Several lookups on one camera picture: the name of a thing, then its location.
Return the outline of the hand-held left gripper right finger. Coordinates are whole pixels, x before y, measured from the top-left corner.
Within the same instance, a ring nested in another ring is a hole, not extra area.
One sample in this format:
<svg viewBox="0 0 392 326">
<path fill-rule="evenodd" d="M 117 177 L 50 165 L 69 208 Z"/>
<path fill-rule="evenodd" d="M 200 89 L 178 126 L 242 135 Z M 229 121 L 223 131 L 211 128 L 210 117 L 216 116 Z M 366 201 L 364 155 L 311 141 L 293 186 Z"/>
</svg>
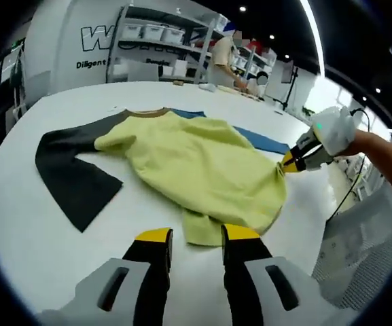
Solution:
<svg viewBox="0 0 392 326">
<path fill-rule="evenodd" d="M 274 257 L 250 228 L 221 227 L 224 287 L 233 325 L 343 325 L 343 310 L 284 257 Z"/>
</svg>

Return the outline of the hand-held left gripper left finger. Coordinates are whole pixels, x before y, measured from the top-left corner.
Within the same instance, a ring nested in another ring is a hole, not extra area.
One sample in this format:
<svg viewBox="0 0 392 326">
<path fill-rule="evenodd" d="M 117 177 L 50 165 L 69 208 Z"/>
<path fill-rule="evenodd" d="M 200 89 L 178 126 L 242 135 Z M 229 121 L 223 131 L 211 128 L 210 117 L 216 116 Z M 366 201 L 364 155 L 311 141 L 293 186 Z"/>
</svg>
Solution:
<svg viewBox="0 0 392 326">
<path fill-rule="evenodd" d="M 111 258 L 75 287 L 58 310 L 41 312 L 42 325 L 161 325 L 170 288 L 171 228 L 139 234 L 121 258 Z"/>
</svg>

